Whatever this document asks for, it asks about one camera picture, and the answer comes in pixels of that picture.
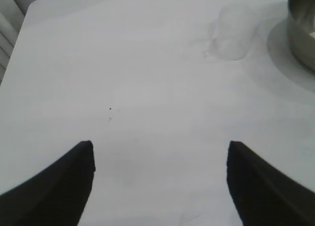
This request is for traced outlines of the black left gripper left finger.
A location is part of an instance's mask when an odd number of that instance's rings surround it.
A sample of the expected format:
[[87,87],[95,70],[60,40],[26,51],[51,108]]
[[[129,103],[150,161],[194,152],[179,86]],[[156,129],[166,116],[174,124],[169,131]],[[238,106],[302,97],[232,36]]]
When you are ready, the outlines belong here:
[[81,141],[47,168],[1,194],[2,226],[76,226],[95,175],[94,147]]

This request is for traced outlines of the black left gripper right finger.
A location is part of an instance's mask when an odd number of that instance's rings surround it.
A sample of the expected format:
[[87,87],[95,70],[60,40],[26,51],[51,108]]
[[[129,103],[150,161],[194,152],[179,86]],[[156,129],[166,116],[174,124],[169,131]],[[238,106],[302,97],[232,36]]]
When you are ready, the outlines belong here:
[[248,146],[231,141],[226,181],[245,226],[313,226],[315,193],[292,180]]

